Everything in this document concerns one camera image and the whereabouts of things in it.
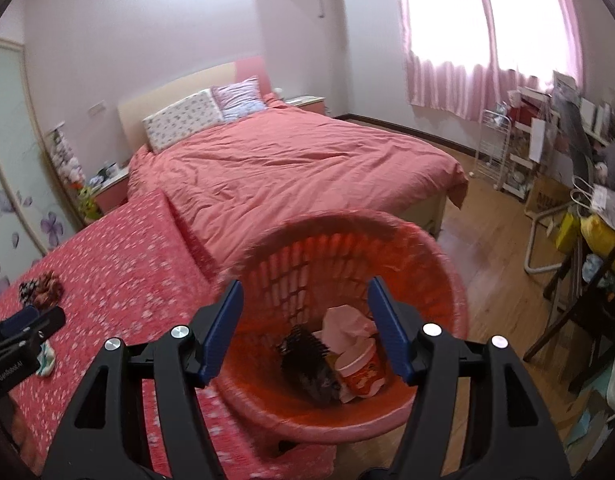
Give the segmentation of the black floral scrunchie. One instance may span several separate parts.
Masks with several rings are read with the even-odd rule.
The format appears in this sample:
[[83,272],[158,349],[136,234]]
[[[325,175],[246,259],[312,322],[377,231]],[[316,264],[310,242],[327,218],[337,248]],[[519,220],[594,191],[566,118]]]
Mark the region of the black floral scrunchie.
[[40,281],[36,278],[34,280],[24,281],[19,284],[18,297],[20,304],[24,307],[33,307],[35,302],[36,290]]

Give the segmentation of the pink window curtain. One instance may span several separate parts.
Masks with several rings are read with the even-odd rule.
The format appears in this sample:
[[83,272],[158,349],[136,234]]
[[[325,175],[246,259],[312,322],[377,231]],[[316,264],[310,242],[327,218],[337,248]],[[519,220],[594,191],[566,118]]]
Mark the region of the pink window curtain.
[[409,104],[478,120],[519,87],[584,86],[574,0],[399,0]]

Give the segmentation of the red white paper cup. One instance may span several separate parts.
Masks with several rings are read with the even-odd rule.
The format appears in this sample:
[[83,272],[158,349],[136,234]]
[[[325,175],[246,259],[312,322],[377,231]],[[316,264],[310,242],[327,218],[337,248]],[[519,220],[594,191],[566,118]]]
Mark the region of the red white paper cup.
[[340,354],[335,370],[341,382],[339,398],[343,403],[376,396],[387,382],[387,365],[373,337],[358,339]]

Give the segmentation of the right side nightstand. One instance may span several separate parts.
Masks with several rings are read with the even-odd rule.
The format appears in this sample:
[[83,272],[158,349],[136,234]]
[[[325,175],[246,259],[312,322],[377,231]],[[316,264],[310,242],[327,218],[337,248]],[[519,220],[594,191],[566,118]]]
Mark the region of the right side nightstand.
[[296,96],[286,100],[286,103],[291,106],[301,108],[307,112],[326,115],[327,107],[325,99],[322,96]]

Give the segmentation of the beige wooden headboard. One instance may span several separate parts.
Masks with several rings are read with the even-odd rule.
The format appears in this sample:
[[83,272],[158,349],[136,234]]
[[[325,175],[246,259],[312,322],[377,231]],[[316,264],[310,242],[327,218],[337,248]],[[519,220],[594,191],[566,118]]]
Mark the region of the beige wooden headboard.
[[263,96],[272,92],[272,84],[264,58],[253,56],[199,70],[199,72],[175,79],[141,96],[135,96],[133,99],[120,103],[118,113],[131,153],[136,153],[148,142],[143,126],[145,117],[186,98],[189,94],[209,89],[212,86],[234,84],[234,82],[250,77],[259,79],[259,87]]

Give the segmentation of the pink white nightstand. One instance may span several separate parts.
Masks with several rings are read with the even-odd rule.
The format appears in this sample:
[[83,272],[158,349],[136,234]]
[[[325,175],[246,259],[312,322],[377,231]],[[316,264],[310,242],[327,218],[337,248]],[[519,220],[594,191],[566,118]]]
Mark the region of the pink white nightstand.
[[106,182],[94,193],[93,200],[102,214],[124,205],[128,201],[130,182],[130,167],[125,167]]

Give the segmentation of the floral sliding wardrobe door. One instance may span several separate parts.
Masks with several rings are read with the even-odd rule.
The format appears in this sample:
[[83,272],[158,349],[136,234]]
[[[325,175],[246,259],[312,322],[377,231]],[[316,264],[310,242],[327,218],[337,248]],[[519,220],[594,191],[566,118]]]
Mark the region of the floral sliding wardrobe door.
[[23,46],[0,39],[0,296],[82,228],[38,130]]

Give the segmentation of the yellow bag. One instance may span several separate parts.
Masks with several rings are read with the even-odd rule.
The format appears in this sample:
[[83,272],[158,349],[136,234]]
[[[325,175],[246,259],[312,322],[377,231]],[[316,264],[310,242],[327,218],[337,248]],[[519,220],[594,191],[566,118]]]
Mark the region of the yellow bag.
[[569,254],[581,234],[589,249],[600,258],[607,258],[615,246],[615,231],[598,214],[581,218],[567,212],[560,223],[555,245],[559,252]]

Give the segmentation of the red floral blanket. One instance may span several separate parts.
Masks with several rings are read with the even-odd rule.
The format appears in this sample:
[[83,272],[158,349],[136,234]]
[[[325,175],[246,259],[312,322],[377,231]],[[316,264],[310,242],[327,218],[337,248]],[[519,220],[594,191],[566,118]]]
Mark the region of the red floral blanket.
[[[31,266],[23,281],[55,273],[67,323],[50,340],[57,362],[47,377],[33,376],[10,395],[18,406],[15,440],[40,471],[76,387],[102,344],[155,340],[188,322],[216,298],[219,266],[160,191],[137,195],[62,243]],[[198,393],[202,415],[230,479],[325,479],[335,466],[331,445],[280,439],[230,413],[214,387]]]

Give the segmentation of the crumpled pink tissue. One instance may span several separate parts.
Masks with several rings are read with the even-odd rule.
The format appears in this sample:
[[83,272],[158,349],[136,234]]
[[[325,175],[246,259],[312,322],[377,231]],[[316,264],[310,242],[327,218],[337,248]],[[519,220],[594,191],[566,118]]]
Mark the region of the crumpled pink tissue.
[[330,352],[342,354],[352,348],[358,339],[367,339],[376,333],[375,322],[355,307],[344,304],[326,311],[321,329],[313,336]]

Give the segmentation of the pink bed duvet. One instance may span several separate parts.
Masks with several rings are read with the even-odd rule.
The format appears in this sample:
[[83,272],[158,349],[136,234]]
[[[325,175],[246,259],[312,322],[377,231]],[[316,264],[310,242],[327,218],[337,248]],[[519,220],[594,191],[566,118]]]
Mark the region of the pink bed duvet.
[[267,96],[265,110],[130,161],[129,196],[160,190],[222,268],[263,232],[302,214],[369,209],[398,216],[468,179],[440,148]]

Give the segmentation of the floral white pillow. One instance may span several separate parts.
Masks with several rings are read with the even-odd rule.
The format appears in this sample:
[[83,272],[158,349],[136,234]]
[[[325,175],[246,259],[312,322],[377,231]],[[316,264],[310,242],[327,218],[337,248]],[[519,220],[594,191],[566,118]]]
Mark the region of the floral white pillow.
[[143,119],[151,151],[159,154],[202,130],[221,125],[222,112],[209,89],[186,96]]

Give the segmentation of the green plush toy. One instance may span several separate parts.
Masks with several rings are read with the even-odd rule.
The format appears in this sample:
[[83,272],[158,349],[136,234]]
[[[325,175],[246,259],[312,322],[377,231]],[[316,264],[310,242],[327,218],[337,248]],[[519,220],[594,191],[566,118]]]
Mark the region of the green plush toy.
[[86,224],[91,224],[102,218],[102,211],[94,199],[94,192],[89,186],[84,186],[78,193],[79,212]]

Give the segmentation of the brown striped scrunchie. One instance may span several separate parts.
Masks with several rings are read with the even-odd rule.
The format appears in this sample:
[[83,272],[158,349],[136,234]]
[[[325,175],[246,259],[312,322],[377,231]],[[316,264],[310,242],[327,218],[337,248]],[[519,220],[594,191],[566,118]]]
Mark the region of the brown striped scrunchie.
[[33,304],[38,310],[46,310],[58,306],[65,287],[60,276],[54,271],[42,274],[36,281]]

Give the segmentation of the pink striped pillow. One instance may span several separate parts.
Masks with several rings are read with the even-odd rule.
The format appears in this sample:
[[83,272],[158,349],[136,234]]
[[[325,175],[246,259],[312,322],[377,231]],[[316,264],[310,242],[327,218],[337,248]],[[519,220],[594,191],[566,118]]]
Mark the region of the pink striped pillow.
[[234,84],[213,86],[211,93],[224,122],[236,122],[236,120],[266,110],[257,76],[234,82]]

